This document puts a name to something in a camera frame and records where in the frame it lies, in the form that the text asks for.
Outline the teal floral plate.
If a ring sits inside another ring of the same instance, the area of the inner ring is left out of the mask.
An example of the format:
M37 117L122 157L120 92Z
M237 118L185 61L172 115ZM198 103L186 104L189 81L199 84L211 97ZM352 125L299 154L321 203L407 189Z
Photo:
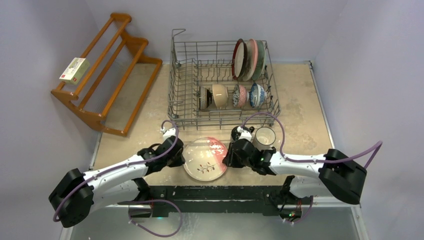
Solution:
M257 62L256 62L256 67L254 70L254 73L251 77L251 79L253 81L256 81L260 78L261 73L265 67L265 55L266 55L266 48L265 48L265 44L263 41L261 40L257 40L257 48L258 48L258 54L257 54Z

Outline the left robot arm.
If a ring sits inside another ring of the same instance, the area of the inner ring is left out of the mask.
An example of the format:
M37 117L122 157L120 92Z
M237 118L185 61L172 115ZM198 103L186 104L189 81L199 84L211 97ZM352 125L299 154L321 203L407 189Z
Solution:
M144 177L163 168L180 167L184 143L172 135L163 143L143 148L130 158L102 168L81 172L69 170L48 197L55 210L54 222L70 228L82 222L90 213L108 205L135 202L146 203L149 191Z

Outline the blue white pattern bowl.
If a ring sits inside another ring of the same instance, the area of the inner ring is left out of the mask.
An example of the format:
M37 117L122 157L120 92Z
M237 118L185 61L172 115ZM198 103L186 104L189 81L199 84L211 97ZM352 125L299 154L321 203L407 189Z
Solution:
M254 109L258 109L264 104L266 98L267 93L264 87L260 84L254 83L249 92L250 106Z

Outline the small cardboard box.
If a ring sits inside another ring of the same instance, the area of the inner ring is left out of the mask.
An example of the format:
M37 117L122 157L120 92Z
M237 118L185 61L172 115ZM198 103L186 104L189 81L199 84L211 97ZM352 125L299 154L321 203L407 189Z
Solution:
M87 58L75 57L60 75L59 80L65 84L77 85L89 67Z

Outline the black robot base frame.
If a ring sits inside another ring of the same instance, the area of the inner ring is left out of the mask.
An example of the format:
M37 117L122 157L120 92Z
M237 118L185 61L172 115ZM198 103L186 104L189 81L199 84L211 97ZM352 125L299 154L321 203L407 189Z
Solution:
M135 199L118 205L128 206L132 218L168 217L177 212L169 204L172 202L182 213L254 213L294 220L301 217L301 207L309 207L313 200L310 196L297 197L290 193L293 179L290 175L282 185L254 186L154 186L139 179Z

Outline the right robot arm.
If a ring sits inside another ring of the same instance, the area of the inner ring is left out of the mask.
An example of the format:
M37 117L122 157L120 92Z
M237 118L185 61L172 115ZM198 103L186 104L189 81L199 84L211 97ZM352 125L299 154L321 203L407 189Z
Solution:
M223 163L231 168L249 167L260 175L299 177L281 189L280 196L288 204L309 196L333 196L341 202L358 205L367 170L353 160L341 162L344 154L329 149L326 154L281 154L275 147L260 150L247 139L229 145Z

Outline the wooden shelf rack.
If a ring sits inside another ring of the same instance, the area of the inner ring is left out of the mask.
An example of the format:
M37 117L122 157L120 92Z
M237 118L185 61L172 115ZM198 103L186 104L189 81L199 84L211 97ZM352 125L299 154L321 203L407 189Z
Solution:
M107 22L104 24L104 26L100 29L100 31L97 33L97 35L88 45L88 47L81 54L81 58L86 58L89 55L89 53L93 50L93 48L99 42L101 37L105 34L105 32L108 30L108 28L112 24L115 24L117 26L117 29L113 37L111 38L111 40L105 46L104 50L97 57L93 65L88 69L87 74L76 85L76 89L74 91L64 90L66 83L64 80L62 80L56 88L51 90L51 94L54 97L56 97L64 106L66 106L71 112L73 112L79 119L81 119L91 129L97 132L107 133L107 134L112 134L112 135L117 135L122 137L125 137L128 135L131 129L131 126L133 125L133 122L137 114L139 113L142 104L145 102L146 97L149 93L149 90L151 89L163 64L163 61L160 58L149 57L144 54L144 50L149 44L149 41L146 38L136 37L127 32L126 27L128 24L131 23L131 21L132 21L132 17L127 13L119 13L119 12L111 13ZM102 68L99 74L95 76L95 71L99 68L99 66L104 61L105 57L110 52L113 45L118 39L121 39L121 42L117 46L116 50L111 54L109 60L105 63L105 66ZM102 82L106 74L108 73L108 71L112 68L113 63L117 60L118 55L121 53L121 51L124 48L127 48L127 50L129 51L132 57L132 60L129 63L129 66L124 72L122 78L118 82L116 88L112 92L102 112L92 112L92 111L85 110L86 104L88 103L90 98L93 96L96 89L98 88L98 86L100 85L100 83ZM130 77L130 74L132 73L133 69L135 68L137 64L153 65L154 66L153 72L148 77L146 86L141 92L139 99L136 102L135 107L125 127L123 129L107 127L104 125L104 122L112 108L112 105L116 102L119 93L121 92L122 88L124 87L124 84ZM95 80L90 86L90 88L88 89L87 93L83 97L80 97L86 84L94 76L95 76Z

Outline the brown floral pattern bowl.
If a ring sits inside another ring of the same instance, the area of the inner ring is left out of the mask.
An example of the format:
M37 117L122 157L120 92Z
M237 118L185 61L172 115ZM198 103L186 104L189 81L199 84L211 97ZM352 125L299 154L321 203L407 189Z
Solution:
M249 93L245 86L236 84L233 89L233 106L235 108L243 108L249 97Z

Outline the red rimmed cream plate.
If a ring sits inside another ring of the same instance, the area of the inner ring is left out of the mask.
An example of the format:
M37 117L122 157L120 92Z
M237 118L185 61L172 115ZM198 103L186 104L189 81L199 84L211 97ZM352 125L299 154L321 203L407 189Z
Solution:
M245 73L248 57L248 48L245 41L240 38L237 40L233 50L231 73L234 80L238 80Z

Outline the white ribbed mug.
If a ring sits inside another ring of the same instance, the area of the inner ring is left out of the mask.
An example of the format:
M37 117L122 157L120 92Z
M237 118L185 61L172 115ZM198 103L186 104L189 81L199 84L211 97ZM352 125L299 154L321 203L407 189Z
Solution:
M260 151L270 150L276 141L276 133L270 127L260 127L254 133L252 144Z

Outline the dark green mug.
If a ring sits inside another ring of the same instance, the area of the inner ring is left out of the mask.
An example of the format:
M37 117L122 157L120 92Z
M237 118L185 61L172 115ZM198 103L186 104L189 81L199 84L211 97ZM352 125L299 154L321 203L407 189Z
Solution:
M236 126L231 130L230 133L230 142L233 143L235 141L237 141L237 137L239 136L239 133L237 132L237 128L238 127L242 127L243 129L249 130L251 133L253 133L253 131L255 130L255 128L253 126L251 127L246 127L246 126Z

